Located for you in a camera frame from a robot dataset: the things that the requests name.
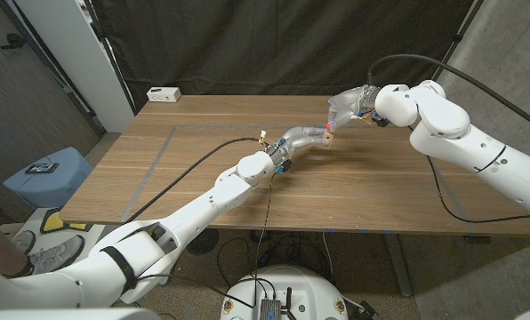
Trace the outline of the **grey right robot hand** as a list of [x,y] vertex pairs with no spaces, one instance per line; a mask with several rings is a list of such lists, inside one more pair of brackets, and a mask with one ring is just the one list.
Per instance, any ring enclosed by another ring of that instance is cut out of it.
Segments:
[[379,87],[365,84],[330,98],[326,129],[334,133],[352,119],[371,115],[375,111],[375,98],[379,91]]

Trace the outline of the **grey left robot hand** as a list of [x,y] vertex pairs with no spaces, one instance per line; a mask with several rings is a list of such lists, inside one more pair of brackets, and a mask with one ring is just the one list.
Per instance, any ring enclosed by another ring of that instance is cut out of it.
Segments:
[[325,128],[297,126],[287,131],[280,140],[267,151],[274,165],[290,160],[296,150],[318,145],[328,147],[333,135]]

